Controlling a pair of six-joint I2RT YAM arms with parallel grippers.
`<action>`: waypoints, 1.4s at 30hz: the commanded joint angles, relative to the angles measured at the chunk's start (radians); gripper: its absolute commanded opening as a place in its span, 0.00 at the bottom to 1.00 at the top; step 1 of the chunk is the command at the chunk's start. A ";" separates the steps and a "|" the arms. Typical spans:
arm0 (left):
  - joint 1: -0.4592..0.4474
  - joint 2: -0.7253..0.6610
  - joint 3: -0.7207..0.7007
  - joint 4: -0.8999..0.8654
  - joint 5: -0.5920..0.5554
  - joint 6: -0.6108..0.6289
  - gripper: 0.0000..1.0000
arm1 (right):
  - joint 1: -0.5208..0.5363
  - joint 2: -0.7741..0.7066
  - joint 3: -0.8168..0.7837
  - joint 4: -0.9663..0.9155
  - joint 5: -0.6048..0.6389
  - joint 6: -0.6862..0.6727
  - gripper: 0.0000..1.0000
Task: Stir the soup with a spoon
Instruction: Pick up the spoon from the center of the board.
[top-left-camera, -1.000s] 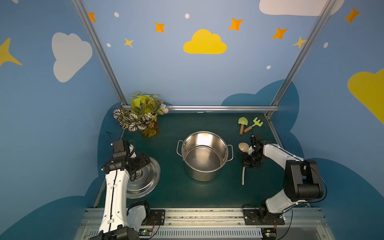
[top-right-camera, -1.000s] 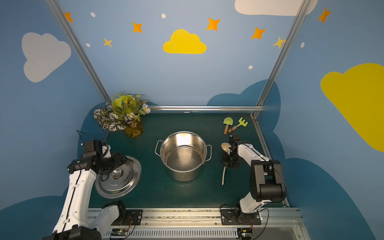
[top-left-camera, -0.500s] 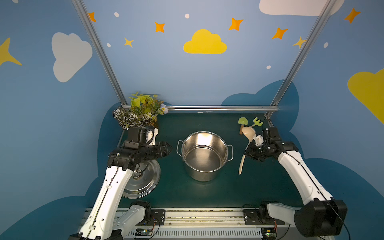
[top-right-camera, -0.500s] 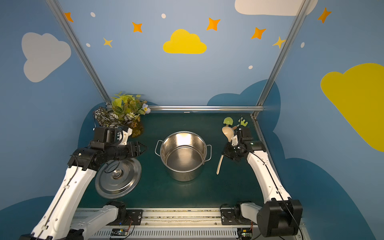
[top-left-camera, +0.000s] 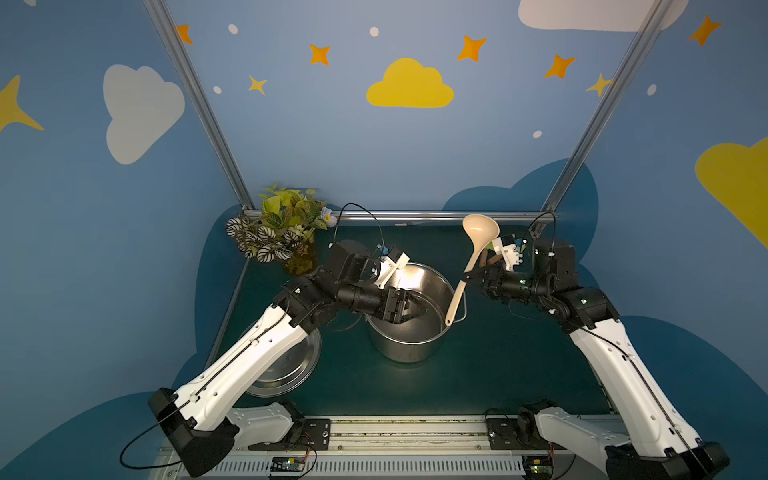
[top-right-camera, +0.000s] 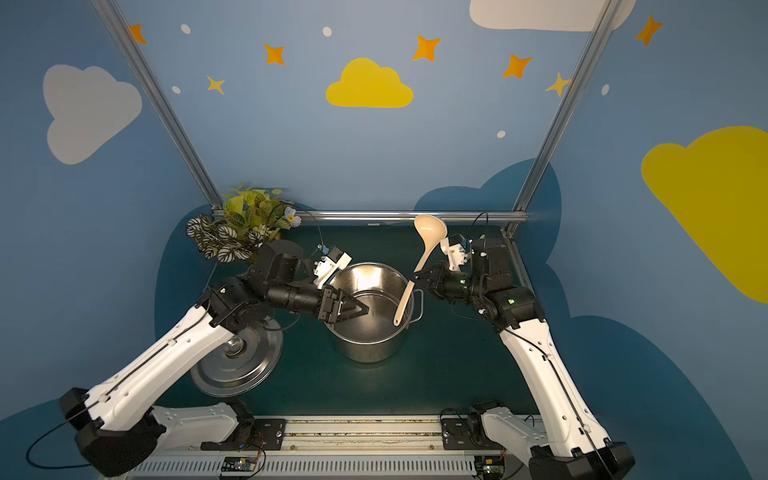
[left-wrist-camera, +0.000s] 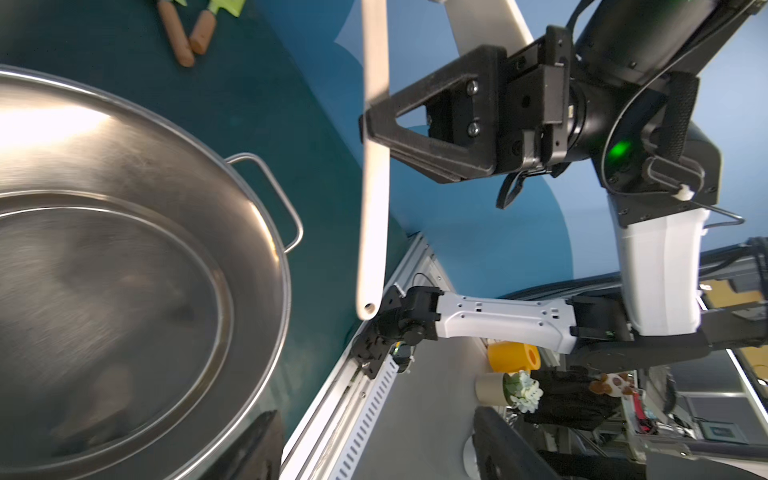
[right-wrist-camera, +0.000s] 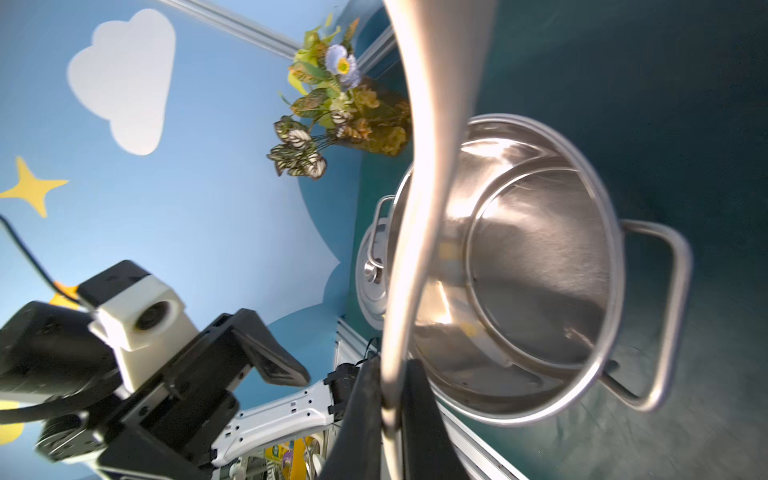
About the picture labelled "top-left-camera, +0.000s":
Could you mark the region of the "stainless steel stock pot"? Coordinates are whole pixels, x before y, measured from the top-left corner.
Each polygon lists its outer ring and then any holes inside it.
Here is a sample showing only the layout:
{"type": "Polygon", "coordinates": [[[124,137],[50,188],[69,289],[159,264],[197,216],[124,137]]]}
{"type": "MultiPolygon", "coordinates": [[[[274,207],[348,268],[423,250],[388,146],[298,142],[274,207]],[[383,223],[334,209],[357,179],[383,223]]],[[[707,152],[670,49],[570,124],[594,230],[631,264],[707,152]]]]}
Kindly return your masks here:
{"type": "Polygon", "coordinates": [[[409,263],[397,271],[387,286],[403,287],[415,293],[420,307],[432,305],[444,313],[443,321],[414,321],[395,325],[365,315],[369,337],[374,347],[386,358],[399,363],[417,363],[426,360],[439,347],[449,330],[445,315],[454,295],[454,288],[434,268],[409,263]]]}

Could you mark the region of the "beige plastic ladle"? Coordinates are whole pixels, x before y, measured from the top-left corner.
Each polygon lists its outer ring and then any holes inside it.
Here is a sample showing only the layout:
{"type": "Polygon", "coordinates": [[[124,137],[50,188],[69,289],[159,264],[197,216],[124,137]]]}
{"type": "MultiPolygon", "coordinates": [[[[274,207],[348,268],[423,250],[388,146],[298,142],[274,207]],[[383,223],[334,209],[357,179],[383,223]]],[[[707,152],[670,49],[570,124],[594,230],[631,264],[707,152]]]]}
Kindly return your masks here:
{"type": "MultiPolygon", "coordinates": [[[[482,251],[489,243],[499,236],[500,227],[494,219],[482,214],[467,215],[462,221],[462,227],[473,245],[473,252],[464,270],[464,272],[469,272],[475,266],[482,251]]],[[[453,298],[445,316],[445,325],[447,327],[451,327],[454,323],[456,312],[465,288],[466,282],[460,280],[455,288],[453,298]]]]}

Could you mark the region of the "stainless steel pot lid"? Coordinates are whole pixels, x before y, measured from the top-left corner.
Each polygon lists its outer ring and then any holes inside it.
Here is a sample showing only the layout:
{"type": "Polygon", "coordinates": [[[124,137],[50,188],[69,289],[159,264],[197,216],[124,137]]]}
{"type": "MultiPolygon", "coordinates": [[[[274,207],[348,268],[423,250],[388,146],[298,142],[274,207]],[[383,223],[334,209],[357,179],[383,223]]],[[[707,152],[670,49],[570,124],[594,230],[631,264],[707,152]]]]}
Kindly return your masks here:
{"type": "Polygon", "coordinates": [[[279,357],[246,393],[257,398],[274,398],[297,389],[316,368],[321,350],[321,334],[315,330],[279,357]]]}

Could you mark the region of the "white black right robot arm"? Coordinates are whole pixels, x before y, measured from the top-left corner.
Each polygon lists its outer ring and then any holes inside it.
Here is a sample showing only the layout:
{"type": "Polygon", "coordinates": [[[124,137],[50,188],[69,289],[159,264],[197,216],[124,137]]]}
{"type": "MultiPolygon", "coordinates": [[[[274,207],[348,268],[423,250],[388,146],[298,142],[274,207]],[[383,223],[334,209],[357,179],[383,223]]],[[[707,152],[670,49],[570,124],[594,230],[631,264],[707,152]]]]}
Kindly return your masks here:
{"type": "Polygon", "coordinates": [[[521,408],[518,435],[557,444],[610,479],[712,479],[730,463],[722,445],[702,439],[675,409],[629,340],[605,293],[579,283],[573,246],[541,241],[514,247],[531,253],[532,269],[499,254],[471,261],[464,280],[478,279],[485,295],[535,303],[552,315],[586,358],[625,433],[595,425],[549,401],[521,408]]]}

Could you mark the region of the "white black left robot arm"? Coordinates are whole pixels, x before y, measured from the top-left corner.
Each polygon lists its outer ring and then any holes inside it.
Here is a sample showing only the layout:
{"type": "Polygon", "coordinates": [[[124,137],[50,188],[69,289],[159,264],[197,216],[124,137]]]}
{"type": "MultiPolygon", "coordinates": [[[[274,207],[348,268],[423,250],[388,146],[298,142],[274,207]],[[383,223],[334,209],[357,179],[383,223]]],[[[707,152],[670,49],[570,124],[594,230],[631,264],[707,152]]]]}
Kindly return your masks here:
{"type": "Polygon", "coordinates": [[[436,302],[399,280],[408,256],[394,248],[376,258],[362,244],[332,244],[326,262],[288,281],[261,317],[205,371],[176,390],[161,388],[148,405],[187,473],[200,477],[232,450],[298,445],[302,415],[274,402],[238,409],[236,402],[275,362],[340,311],[390,324],[408,323],[436,302]]]}

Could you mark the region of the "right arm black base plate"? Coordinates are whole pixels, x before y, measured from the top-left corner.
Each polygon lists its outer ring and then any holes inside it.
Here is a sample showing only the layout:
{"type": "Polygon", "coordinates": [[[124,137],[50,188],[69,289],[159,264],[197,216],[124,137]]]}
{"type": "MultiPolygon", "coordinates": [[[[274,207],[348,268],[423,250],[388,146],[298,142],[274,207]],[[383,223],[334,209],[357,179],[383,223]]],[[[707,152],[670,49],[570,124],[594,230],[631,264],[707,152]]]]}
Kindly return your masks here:
{"type": "Polygon", "coordinates": [[[562,447],[555,446],[540,436],[534,418],[530,415],[485,415],[484,421],[492,450],[562,450],[562,447]]]}

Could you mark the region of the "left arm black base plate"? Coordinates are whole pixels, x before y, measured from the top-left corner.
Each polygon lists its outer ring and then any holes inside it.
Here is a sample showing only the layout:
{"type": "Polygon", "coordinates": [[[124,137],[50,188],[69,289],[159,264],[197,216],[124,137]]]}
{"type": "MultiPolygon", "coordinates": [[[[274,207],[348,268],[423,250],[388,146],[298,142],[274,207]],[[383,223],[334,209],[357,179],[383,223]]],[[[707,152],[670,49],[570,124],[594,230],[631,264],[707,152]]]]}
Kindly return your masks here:
{"type": "Polygon", "coordinates": [[[327,451],[332,422],[328,418],[309,418],[295,421],[288,433],[277,442],[263,442],[248,446],[249,451],[289,451],[306,448],[327,451]]]}

